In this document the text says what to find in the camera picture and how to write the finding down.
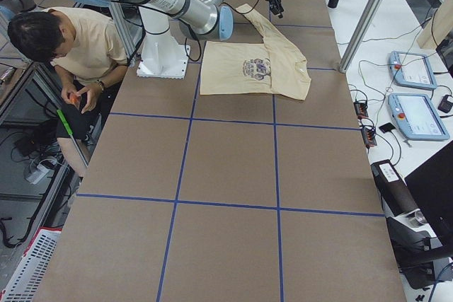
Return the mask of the beige long sleeve shirt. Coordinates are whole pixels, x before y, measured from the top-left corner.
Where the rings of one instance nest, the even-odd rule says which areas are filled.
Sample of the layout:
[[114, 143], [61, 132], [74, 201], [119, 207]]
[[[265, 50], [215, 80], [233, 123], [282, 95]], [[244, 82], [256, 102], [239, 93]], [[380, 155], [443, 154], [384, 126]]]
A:
[[311, 85], [306, 57], [250, 5], [237, 9], [244, 13], [263, 41], [260, 44], [207, 42], [200, 72], [200, 93], [271, 93], [305, 100]]

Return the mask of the upper blue teach pendant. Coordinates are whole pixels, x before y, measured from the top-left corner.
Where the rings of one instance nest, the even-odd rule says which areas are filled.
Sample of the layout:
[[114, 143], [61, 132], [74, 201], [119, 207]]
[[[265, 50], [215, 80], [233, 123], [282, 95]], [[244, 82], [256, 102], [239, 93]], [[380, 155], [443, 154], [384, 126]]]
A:
[[389, 55], [392, 79], [400, 86], [435, 90], [437, 81], [426, 54], [392, 51]]

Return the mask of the blue teach pendant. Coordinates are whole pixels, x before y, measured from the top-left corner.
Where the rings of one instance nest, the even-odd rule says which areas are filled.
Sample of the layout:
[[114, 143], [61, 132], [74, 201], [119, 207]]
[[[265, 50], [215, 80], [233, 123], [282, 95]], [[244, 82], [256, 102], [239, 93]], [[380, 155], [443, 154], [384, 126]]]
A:
[[415, 141], [446, 141], [450, 138], [431, 99], [422, 93], [391, 93], [388, 105], [398, 130]]
[[392, 51], [389, 55], [392, 79], [400, 86], [435, 90], [437, 81], [426, 54]]

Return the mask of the lower blue teach pendant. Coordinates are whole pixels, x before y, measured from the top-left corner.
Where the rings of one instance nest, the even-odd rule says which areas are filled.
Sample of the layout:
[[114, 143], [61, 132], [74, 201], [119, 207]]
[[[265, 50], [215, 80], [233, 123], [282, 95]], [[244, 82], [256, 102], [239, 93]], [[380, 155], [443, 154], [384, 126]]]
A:
[[431, 99], [422, 93], [391, 93], [388, 105], [398, 130], [415, 141], [446, 141], [450, 138]]

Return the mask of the seated person in beige shirt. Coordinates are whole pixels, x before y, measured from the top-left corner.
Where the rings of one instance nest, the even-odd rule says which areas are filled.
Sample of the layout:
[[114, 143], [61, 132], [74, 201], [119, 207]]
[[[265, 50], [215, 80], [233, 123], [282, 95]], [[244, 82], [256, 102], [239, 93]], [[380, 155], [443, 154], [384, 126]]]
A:
[[52, 7], [15, 15], [7, 33], [25, 57], [54, 67], [73, 131], [69, 135], [58, 122], [55, 136], [64, 159], [83, 178], [91, 155], [82, 141], [97, 117], [107, 120], [128, 70], [113, 20], [87, 8]]

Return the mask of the black label printer device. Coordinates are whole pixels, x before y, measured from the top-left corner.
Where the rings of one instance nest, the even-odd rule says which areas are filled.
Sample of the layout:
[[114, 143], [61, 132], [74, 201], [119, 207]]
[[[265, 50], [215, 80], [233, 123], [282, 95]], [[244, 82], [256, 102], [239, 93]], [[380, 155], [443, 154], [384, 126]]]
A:
[[374, 162], [370, 168], [375, 185], [393, 215], [398, 216], [418, 208], [408, 187], [390, 160]]

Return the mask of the black monitor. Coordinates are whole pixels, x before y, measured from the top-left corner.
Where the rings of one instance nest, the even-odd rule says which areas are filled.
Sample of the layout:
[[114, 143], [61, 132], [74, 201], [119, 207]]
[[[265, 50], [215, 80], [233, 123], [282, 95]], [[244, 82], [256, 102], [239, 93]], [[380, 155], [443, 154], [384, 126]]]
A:
[[444, 244], [452, 242], [452, 143], [405, 178], [418, 208]]

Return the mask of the white plastic basket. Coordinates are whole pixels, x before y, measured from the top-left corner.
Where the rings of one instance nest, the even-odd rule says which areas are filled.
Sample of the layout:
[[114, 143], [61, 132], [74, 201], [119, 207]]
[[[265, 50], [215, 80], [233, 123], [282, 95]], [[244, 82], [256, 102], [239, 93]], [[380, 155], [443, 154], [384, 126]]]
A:
[[8, 284], [1, 301], [33, 301], [61, 235], [60, 228], [42, 227], [34, 235]]

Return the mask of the aluminium frame post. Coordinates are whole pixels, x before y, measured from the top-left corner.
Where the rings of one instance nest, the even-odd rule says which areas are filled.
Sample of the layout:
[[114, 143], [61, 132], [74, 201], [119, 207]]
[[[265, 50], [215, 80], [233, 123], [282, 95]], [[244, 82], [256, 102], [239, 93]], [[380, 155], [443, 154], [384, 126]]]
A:
[[354, 59], [355, 54], [357, 53], [362, 41], [365, 37], [365, 34], [371, 25], [372, 19], [374, 18], [381, 2], [383, 0], [368, 0], [362, 15], [357, 23], [354, 33], [350, 38], [349, 44], [346, 48], [345, 53], [340, 61], [339, 72], [346, 73], [349, 66]]

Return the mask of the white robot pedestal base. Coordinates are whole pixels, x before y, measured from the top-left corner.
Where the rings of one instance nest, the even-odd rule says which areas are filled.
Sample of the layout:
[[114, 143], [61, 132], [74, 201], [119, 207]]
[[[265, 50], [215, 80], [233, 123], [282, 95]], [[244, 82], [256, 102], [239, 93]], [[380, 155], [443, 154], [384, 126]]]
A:
[[183, 79], [190, 47], [172, 36], [168, 16], [155, 8], [139, 8], [145, 30], [137, 75], [142, 78]]

